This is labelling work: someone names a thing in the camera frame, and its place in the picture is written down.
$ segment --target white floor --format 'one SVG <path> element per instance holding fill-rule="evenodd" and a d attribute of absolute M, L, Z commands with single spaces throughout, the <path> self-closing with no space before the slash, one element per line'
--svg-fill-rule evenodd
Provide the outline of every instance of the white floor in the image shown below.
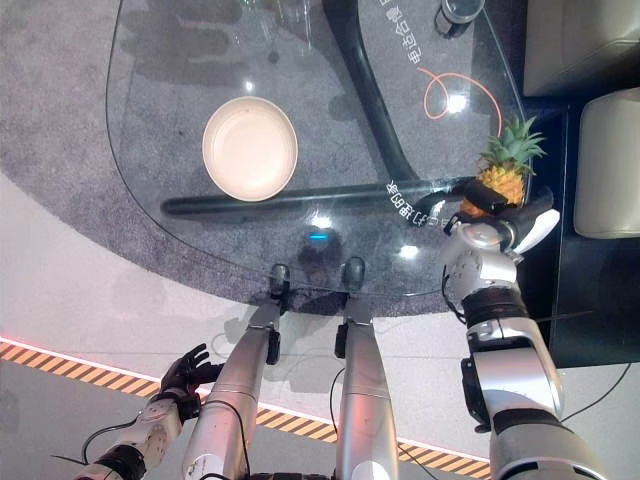
<path fill-rule="evenodd" d="M 161 376 L 205 341 L 222 360 L 254 307 L 214 297 L 150 273 L 81 236 L 0 175 L 0 333 L 8 338 Z M 282 359 L 268 367 L 264 402 L 329 418 L 338 317 L 288 313 Z M 380 318 L 377 338 L 398 435 L 486 457 L 488 436 L 473 433 L 460 386 L 464 328 L 452 315 Z M 588 404 L 622 366 L 563 371 L 566 412 Z M 612 478 L 637 478 L 640 368 L 570 428 L 598 452 Z"/>

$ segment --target pineapple crown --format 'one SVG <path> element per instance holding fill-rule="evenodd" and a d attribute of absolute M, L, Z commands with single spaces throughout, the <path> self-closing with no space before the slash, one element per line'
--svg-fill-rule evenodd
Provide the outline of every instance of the pineapple crown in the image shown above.
<path fill-rule="evenodd" d="M 518 117 L 512 123 L 505 122 L 505 128 L 500 137 L 489 137 L 488 151 L 480 155 L 487 161 L 489 167 L 499 166 L 516 173 L 535 173 L 529 166 L 529 159 L 546 155 L 538 143 L 544 138 L 540 132 L 529 133 L 536 117 L 520 123 Z"/>

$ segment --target black wire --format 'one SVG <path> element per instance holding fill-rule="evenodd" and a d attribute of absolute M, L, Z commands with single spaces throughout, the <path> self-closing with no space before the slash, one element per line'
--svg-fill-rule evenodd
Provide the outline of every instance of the black wire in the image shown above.
<path fill-rule="evenodd" d="M 442 269 L 442 283 L 440 284 L 440 292 L 442 293 L 442 298 L 444 298 L 444 302 L 447 304 L 447 307 L 449 307 L 449 310 L 451 310 L 455 314 L 458 321 L 461 324 L 466 325 L 467 321 L 464 318 L 464 314 L 458 311 L 456 306 L 453 304 L 451 300 L 449 300 L 449 297 L 447 296 L 446 287 L 447 287 L 448 281 L 449 281 L 449 275 L 447 275 L 447 267 L 445 265 L 445 267 Z"/>
<path fill-rule="evenodd" d="M 338 373 L 336 373 L 336 376 L 333 377 L 333 382 L 331 382 L 331 390 L 329 391 L 329 413 L 331 413 L 331 423 L 333 423 L 333 431 L 336 432 L 336 437 L 338 436 L 338 427 L 336 427 L 336 419 L 333 416 L 333 387 L 336 386 L 338 377 L 342 372 L 344 372 L 344 368 L 341 368 L 340 370 L 338 370 Z"/>
<path fill-rule="evenodd" d="M 631 368 L 631 362 L 629 362 L 627 364 L 627 366 L 625 367 L 625 369 L 622 371 L 622 374 L 620 374 L 620 377 L 618 378 L 618 380 L 616 380 L 616 383 L 614 383 L 611 388 L 609 390 L 607 390 L 604 395 L 602 395 L 600 398 L 598 398 L 596 401 L 591 402 L 589 405 L 587 405 L 584 408 L 581 408 L 580 410 L 573 412 L 571 415 L 567 415 L 566 417 L 564 417 L 562 420 L 560 420 L 561 422 L 566 422 L 567 420 L 569 420 L 570 418 L 575 417 L 576 415 L 578 415 L 579 413 L 582 413 L 588 409 L 590 409 L 591 407 L 597 405 L 598 403 L 600 403 L 602 400 L 604 400 L 607 395 L 609 395 L 611 392 L 613 392 L 613 390 L 620 385 L 620 382 L 622 381 L 622 379 L 625 377 L 625 375 L 627 374 L 627 372 L 629 371 L 629 369 Z"/>
<path fill-rule="evenodd" d="M 438 477 L 436 477 L 433 473 L 431 473 L 429 470 L 427 470 L 427 468 L 426 468 L 424 465 L 422 465 L 422 464 L 421 464 L 421 463 L 416 459 L 416 457 L 414 457 L 414 456 L 413 456 L 413 455 L 411 455 L 409 452 L 407 452 L 404 448 L 402 448 L 402 445 L 398 444 L 398 448 L 399 448 L 400 450 L 402 450 L 406 455 L 408 455 L 408 456 L 409 456 L 409 458 L 410 458 L 411 460 L 413 460 L 414 462 L 416 462 L 416 463 L 418 464 L 418 466 L 426 472 L 426 474 L 427 474 L 427 475 L 429 475 L 431 478 L 433 478 L 433 480 L 440 480 L 440 479 L 439 479 Z"/>
<path fill-rule="evenodd" d="M 224 475 L 220 475 L 219 473 L 206 473 L 200 480 L 204 480 L 205 478 L 220 478 L 222 480 L 230 480 L 229 477 L 225 477 Z"/>
<path fill-rule="evenodd" d="M 111 427 L 105 427 L 105 428 L 101 428 L 100 430 L 98 430 L 97 432 L 92 433 L 89 438 L 87 438 L 85 440 L 85 442 L 82 444 L 82 461 L 84 462 L 85 465 L 89 464 L 89 461 L 87 460 L 87 448 L 89 448 L 89 444 L 91 442 L 93 442 L 93 440 L 102 435 L 103 433 L 107 433 L 107 432 L 113 432 L 114 430 L 121 430 L 123 428 L 127 428 L 130 427 L 131 425 L 133 425 L 134 423 L 136 423 L 136 420 L 138 419 L 138 416 L 136 415 L 136 418 L 134 418 L 133 420 L 131 420 L 130 422 L 127 423 L 122 423 L 120 425 L 112 425 Z"/>
<path fill-rule="evenodd" d="M 63 457 L 62 455 L 49 455 L 50 457 L 53 458 L 58 458 L 60 460 L 66 460 L 67 462 L 71 462 L 71 463 L 77 463 L 78 465 L 83 465 L 86 466 L 87 464 L 84 462 L 81 462 L 80 460 L 75 460 L 73 458 L 69 458 L 69 457 Z"/>
<path fill-rule="evenodd" d="M 250 477 L 251 476 L 251 468 L 249 467 L 249 454 L 247 453 L 247 441 L 246 441 L 245 436 L 244 436 L 244 424 L 242 423 L 242 417 L 240 416 L 240 413 L 238 412 L 236 407 L 231 405 L 229 402 L 225 402 L 224 400 L 207 400 L 206 402 L 204 402 L 202 404 L 202 407 L 204 407 L 205 405 L 212 404 L 212 403 L 220 403 L 222 405 L 226 405 L 231 410 L 233 410 L 233 413 L 236 414 L 236 418 L 238 419 L 238 423 L 240 424 L 240 435 L 242 436 L 242 451 L 244 453 L 244 463 L 247 466 L 247 477 Z"/>

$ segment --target yellow and black warning stripe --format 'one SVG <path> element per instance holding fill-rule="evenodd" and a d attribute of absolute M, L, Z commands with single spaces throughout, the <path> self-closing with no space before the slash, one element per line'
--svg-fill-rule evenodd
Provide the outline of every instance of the yellow and black warning stripe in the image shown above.
<path fill-rule="evenodd" d="M 3 337 L 0 337 L 0 358 L 43 372 L 143 398 L 149 398 L 160 391 L 159 379 L 51 352 Z M 204 397 L 209 392 L 206 389 L 199 389 L 199 393 Z M 281 411 L 272 406 L 258 409 L 256 424 L 327 443 L 337 441 L 331 423 L 307 418 L 294 412 Z M 491 478 L 489 464 L 482 459 L 398 442 L 399 460 L 416 463 L 408 454 L 415 458 L 417 463 L 428 468 L 481 480 Z"/>

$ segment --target glass tabletop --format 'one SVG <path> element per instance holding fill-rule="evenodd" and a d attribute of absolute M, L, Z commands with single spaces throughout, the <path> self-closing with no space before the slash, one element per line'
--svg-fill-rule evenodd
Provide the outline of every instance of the glass tabletop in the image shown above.
<path fill-rule="evenodd" d="M 107 123 L 122 178 L 163 229 L 209 255 L 294 285 L 438 290 L 442 227 L 517 94 L 487 18 L 460 37 L 439 0 L 123 0 Z M 279 106 L 298 142 L 293 176 L 262 202 L 226 196 L 202 136 L 227 101 Z"/>

